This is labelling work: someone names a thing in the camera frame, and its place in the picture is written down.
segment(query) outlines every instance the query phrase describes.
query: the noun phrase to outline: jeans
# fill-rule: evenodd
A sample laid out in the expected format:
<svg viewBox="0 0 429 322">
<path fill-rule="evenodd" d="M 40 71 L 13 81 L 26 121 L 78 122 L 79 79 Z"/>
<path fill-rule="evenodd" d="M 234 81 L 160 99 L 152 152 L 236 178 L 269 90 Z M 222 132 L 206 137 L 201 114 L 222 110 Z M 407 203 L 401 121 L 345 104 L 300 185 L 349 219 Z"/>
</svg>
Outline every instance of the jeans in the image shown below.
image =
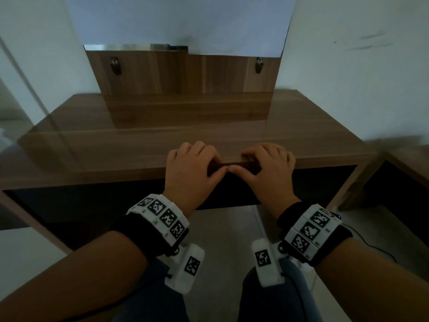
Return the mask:
<svg viewBox="0 0 429 322">
<path fill-rule="evenodd" d="M 323 322 L 301 271 L 286 258 L 280 260 L 280 266 L 282 271 L 294 280 L 303 305 L 295 286 L 288 278 L 285 278 L 286 281 L 282 285 L 263 288 L 259 283 L 256 269 L 253 268 L 243 281 L 238 322 Z M 156 259 L 146 268 L 137 287 L 168 271 L 169 267 Z M 125 302 L 113 321 L 189 322 L 189 319 L 183 296 L 167 287 L 162 278 Z"/>
</svg>

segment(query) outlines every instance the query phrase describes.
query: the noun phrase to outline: wire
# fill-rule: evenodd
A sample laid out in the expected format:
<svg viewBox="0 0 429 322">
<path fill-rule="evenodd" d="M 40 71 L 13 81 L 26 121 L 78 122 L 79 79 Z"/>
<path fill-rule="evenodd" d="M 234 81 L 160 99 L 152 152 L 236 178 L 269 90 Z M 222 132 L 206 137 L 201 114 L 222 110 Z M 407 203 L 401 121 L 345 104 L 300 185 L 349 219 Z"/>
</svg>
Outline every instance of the wire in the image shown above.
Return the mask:
<svg viewBox="0 0 429 322">
<path fill-rule="evenodd" d="M 160 280 L 162 278 L 165 278 L 165 277 L 171 278 L 172 275 L 169 275 L 169 274 L 160 275 L 160 276 L 158 276 L 156 278 L 153 278 L 151 281 L 149 281 L 145 285 L 143 285 L 141 287 L 138 287 L 137 289 L 133 290 L 127 296 L 121 298 L 120 300 L 118 300 L 118 301 L 116 301 L 114 303 L 105 305 L 105 306 L 97 308 L 97 309 L 93 309 L 92 311 L 89 311 L 89 312 L 86 312 L 86 313 L 83 313 L 83 314 L 79 314 L 79 315 L 75 315 L 75 316 L 63 319 L 63 320 L 61 320 L 59 322 L 74 322 L 74 321 L 79 321 L 79 320 L 82 320 L 82 319 L 86 319 L 89 316 L 93 316 L 93 315 L 99 314 L 101 312 L 108 311 L 109 309 L 112 309 L 112 308 L 114 308 L 116 306 L 121 305 L 122 303 L 126 302 L 127 300 L 129 300 L 130 298 L 132 298 L 134 295 L 136 295 L 138 292 L 142 291 L 146 287 L 149 287 L 150 285 L 154 284 L 156 281 L 158 281 L 158 280 Z"/>
<path fill-rule="evenodd" d="M 291 276 L 289 276 L 287 273 L 282 272 L 282 273 L 281 273 L 281 275 L 282 275 L 283 277 L 288 278 L 288 279 L 292 282 L 293 287 L 295 287 L 295 290 L 297 291 L 297 294 L 298 294 L 299 302 L 301 303 L 301 308 L 302 308 L 302 310 L 303 310 L 304 322 L 307 322 L 307 313 L 305 312 L 304 301 L 303 301 L 303 298 L 301 297 L 301 294 L 300 294 L 300 292 L 299 292 L 299 290 L 298 290 L 298 286 L 297 286 L 297 284 L 296 284 L 296 283 L 295 283 L 295 281 L 292 279 L 292 277 L 291 277 Z"/>
<path fill-rule="evenodd" d="M 393 255 L 391 255 L 390 253 L 388 253 L 388 252 L 386 252 L 386 251 L 384 251 L 384 250 L 382 250 L 382 249 L 380 249 L 380 248 L 378 248 L 378 247 L 376 247 L 376 246 L 369 245 L 369 244 L 365 241 L 365 239 L 362 237 L 362 235 L 361 235 L 361 234 L 359 234 L 359 232 L 358 232 L 356 229 L 354 229 L 353 227 L 351 227 L 351 226 L 349 226 L 349 225 L 346 225 L 346 224 L 343 224 L 343 226 L 347 226 L 347 227 L 351 228 L 351 229 L 352 229 L 356 234 L 358 234 L 358 235 L 359 235 L 359 237 L 362 239 L 363 243 L 367 244 L 369 247 L 372 247 L 373 249 L 377 249 L 377 250 L 379 250 L 379 251 L 381 251 L 381 252 L 383 252 L 383 253 L 385 253 L 385 254 L 389 255 L 389 256 L 393 259 L 393 261 L 394 261 L 395 263 L 398 263 L 398 261 L 396 260 L 396 258 L 395 258 Z"/>
</svg>

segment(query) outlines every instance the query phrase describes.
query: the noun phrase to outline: tiled floor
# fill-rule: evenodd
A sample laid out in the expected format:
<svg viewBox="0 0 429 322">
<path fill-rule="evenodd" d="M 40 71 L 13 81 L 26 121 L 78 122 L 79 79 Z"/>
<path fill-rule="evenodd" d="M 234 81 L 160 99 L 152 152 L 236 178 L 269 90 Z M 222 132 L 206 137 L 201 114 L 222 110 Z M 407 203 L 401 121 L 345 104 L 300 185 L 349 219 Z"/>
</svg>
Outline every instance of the tiled floor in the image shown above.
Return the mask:
<svg viewBox="0 0 429 322">
<path fill-rule="evenodd" d="M 429 280 L 428 247 L 385 208 L 341 215 L 369 244 L 388 251 L 400 265 Z M 254 211 L 251 206 L 197 211 L 190 223 L 185 242 L 196 243 L 206 251 L 195 284 L 185 296 L 190 320 L 236 321 L 242 281 L 254 265 L 250 245 L 262 235 Z M 63 256 L 31 228 L 1 231 L 0 300 Z M 302 271 L 324 320 L 349 322 L 315 271 L 308 266 Z"/>
</svg>

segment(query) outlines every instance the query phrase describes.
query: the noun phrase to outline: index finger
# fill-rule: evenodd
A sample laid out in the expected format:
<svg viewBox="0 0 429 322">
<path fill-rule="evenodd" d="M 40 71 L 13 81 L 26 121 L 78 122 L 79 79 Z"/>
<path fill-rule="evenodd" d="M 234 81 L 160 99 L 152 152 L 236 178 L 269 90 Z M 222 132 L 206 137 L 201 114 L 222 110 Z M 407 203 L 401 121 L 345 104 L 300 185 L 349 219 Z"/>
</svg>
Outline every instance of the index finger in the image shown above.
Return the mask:
<svg viewBox="0 0 429 322">
<path fill-rule="evenodd" d="M 269 153 L 261 145 L 256 145 L 242 151 L 243 155 L 253 155 L 259 161 L 261 168 L 266 167 L 272 160 Z"/>
<path fill-rule="evenodd" d="M 206 146 L 198 155 L 208 165 L 212 160 L 222 163 L 221 156 L 214 146 Z"/>
</svg>

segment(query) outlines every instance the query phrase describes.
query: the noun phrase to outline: metal clip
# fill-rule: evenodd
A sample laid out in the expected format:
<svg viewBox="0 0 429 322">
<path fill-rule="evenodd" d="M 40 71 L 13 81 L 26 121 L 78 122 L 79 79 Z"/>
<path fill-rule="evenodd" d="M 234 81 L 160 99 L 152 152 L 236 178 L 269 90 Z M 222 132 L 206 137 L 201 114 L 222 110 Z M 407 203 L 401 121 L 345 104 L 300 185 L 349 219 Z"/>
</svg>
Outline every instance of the metal clip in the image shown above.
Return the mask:
<svg viewBox="0 0 429 322">
<path fill-rule="evenodd" d="M 264 66 L 264 63 L 262 62 L 262 58 L 257 57 L 256 63 L 255 63 L 255 71 L 257 74 L 261 73 L 263 66 Z"/>
<path fill-rule="evenodd" d="M 121 75 L 122 69 L 121 69 L 121 64 L 119 64 L 119 59 L 117 57 L 111 57 L 110 60 L 111 60 L 110 67 L 113 73 L 115 75 Z"/>
</svg>

